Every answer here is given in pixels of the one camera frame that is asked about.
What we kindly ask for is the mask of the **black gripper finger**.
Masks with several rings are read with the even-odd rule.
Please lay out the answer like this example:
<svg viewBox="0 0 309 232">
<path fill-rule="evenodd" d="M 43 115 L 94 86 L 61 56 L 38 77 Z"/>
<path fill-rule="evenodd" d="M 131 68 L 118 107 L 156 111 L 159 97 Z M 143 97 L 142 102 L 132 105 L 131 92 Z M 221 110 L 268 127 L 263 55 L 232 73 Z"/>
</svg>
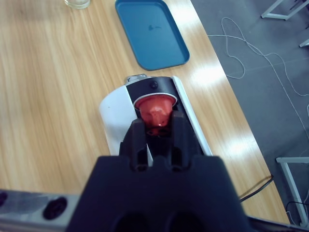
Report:
<svg viewBox="0 0 309 232">
<path fill-rule="evenodd" d="M 171 168 L 183 171 L 190 167 L 192 152 L 190 145 L 191 128 L 188 120 L 181 112 L 173 112 L 171 116 Z"/>
<path fill-rule="evenodd" d="M 145 124 L 142 119 L 132 121 L 120 143 L 119 156 L 127 157 L 131 170 L 135 172 L 144 172 L 148 169 Z"/>
</svg>

